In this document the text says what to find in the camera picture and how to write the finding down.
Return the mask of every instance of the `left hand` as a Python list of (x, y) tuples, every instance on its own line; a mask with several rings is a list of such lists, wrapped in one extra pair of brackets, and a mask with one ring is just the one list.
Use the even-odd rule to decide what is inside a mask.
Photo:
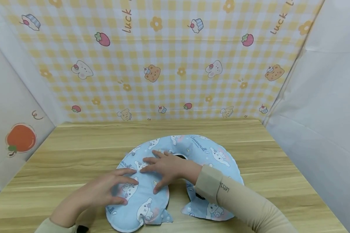
[(127, 200), (125, 198), (111, 195), (111, 188), (117, 184), (139, 184), (136, 180), (123, 176), (135, 173), (136, 170), (129, 168), (116, 169), (88, 182), (57, 206), (50, 216), (50, 221), (58, 226), (69, 228), (75, 224), (78, 216), (87, 208), (126, 205)]

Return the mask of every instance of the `light blue pillow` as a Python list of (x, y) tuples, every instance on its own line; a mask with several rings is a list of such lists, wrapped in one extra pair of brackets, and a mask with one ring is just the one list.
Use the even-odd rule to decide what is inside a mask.
[[(128, 167), (139, 171), (148, 165), (143, 162), (143, 158), (154, 157), (151, 150), (168, 151), (197, 164), (207, 164), (222, 171), (225, 176), (244, 184), (236, 161), (226, 149), (200, 135), (172, 135), (145, 142), (128, 153), (117, 168)], [(160, 225), (163, 222), (172, 222), (172, 217), (166, 211), (169, 201), (168, 187), (163, 187), (156, 195), (153, 194), (153, 189), (161, 180), (161, 176), (155, 172), (138, 172), (130, 177), (138, 180), (139, 185), (122, 184), (112, 191), (113, 195), (128, 199), (128, 205), (106, 206), (106, 216), (111, 226), (121, 232), (133, 232), (144, 224)], [(231, 213), (215, 204), (210, 204), (197, 194), (190, 182), (186, 181), (186, 187), (190, 202), (181, 209), (183, 214), (215, 221), (233, 218)]]

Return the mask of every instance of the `beige sleeve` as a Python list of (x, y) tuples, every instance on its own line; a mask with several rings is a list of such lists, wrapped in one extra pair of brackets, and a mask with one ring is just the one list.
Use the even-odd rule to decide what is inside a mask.
[(217, 169), (204, 165), (195, 189), (211, 203), (233, 213), (256, 233), (298, 232), (274, 204)]
[(75, 233), (75, 232), (76, 232), (75, 225), (70, 228), (64, 228), (52, 223), (49, 220), (49, 218), (44, 220), (35, 231), (35, 233)]

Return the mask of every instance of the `sleeve cuff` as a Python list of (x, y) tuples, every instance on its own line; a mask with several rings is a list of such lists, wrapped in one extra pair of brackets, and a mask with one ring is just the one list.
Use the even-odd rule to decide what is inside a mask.
[(70, 228), (64, 228), (62, 226), (58, 226), (50, 221), (49, 218), (44, 220), (39, 228), (35, 231), (35, 233), (75, 233), (76, 226), (72, 226)]
[(223, 174), (221, 171), (204, 165), (195, 185), (196, 192), (210, 203), (217, 204), (216, 195), (222, 178)]

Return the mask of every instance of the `orange fruit print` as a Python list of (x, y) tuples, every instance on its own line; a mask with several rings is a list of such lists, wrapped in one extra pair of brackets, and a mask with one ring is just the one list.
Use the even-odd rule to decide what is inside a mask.
[(9, 157), (16, 153), (25, 153), (31, 150), (36, 143), (34, 130), (25, 123), (18, 123), (11, 128), (10, 133), (6, 136)]

